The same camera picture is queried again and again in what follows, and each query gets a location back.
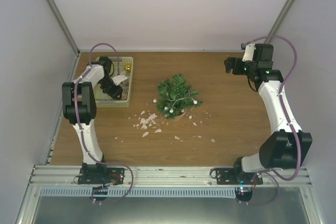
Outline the pale green perforated basket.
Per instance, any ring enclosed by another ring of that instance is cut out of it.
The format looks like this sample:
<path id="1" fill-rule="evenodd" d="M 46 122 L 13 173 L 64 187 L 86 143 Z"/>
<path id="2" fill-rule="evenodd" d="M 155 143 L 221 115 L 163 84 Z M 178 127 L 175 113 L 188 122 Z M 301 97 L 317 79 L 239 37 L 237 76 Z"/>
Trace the pale green perforated basket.
<path id="1" fill-rule="evenodd" d="M 97 107 L 129 107 L 133 77 L 133 58 L 129 56 L 100 56 L 108 74 L 94 87 Z"/>

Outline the small green christmas tree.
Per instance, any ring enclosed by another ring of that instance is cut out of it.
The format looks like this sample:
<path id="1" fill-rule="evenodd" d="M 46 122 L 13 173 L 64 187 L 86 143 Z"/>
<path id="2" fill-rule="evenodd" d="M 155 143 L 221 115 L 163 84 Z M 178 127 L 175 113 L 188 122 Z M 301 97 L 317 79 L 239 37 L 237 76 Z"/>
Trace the small green christmas tree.
<path id="1" fill-rule="evenodd" d="M 186 77 L 181 73 L 161 81 L 157 86 L 157 94 L 159 99 L 156 107 L 170 120 L 177 119 L 188 109 L 200 107 L 203 103 L 198 98 L 199 91 L 187 84 Z"/>

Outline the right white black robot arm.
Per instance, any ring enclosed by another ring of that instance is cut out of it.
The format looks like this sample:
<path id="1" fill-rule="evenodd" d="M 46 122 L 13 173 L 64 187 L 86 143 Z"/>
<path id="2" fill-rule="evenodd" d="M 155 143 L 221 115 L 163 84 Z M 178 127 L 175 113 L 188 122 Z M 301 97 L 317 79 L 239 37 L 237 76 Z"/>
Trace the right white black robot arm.
<path id="1" fill-rule="evenodd" d="M 312 144 L 310 133 L 304 132 L 295 119 L 285 93 L 280 70 L 273 69 L 274 47 L 270 44 L 243 44 L 241 58 L 228 57 L 227 73 L 247 77 L 251 89 L 264 102 L 271 135 L 257 154 L 240 157 L 234 163 L 233 180 L 240 185 L 257 175 L 273 172 L 284 181 L 295 179 Z"/>

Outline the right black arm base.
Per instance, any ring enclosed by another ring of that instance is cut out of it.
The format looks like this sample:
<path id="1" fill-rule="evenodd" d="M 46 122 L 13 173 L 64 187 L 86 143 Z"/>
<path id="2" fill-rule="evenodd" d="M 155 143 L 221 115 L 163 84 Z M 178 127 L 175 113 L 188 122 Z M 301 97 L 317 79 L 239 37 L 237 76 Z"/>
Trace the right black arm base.
<path id="1" fill-rule="evenodd" d="M 218 185 L 262 185 L 263 180 L 255 173 L 246 173 L 238 168 L 215 167 L 209 171 L 212 179 L 216 179 Z"/>

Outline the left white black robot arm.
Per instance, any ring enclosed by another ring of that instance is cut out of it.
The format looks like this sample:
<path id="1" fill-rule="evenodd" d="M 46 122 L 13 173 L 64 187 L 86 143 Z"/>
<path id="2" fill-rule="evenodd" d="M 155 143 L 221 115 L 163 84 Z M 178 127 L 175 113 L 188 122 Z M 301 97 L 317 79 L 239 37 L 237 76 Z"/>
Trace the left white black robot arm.
<path id="1" fill-rule="evenodd" d="M 110 71 L 113 64 L 108 57 L 91 62 L 74 81 L 62 84 L 62 110 L 64 118 L 75 129 L 83 152 L 83 163 L 104 164 L 95 131 L 97 105 L 94 87 L 100 85 L 102 92 L 114 100 L 122 97 L 122 88 L 113 82 Z"/>

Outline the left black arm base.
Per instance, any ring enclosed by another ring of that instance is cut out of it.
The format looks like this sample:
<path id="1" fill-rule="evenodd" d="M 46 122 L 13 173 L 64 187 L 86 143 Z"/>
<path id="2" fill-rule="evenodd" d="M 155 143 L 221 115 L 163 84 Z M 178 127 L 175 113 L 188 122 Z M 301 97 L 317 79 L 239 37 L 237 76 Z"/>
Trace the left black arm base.
<path id="1" fill-rule="evenodd" d="M 124 168 L 109 168 L 102 164 L 83 163 L 79 175 L 74 177 L 77 185 L 120 185 L 123 184 Z"/>

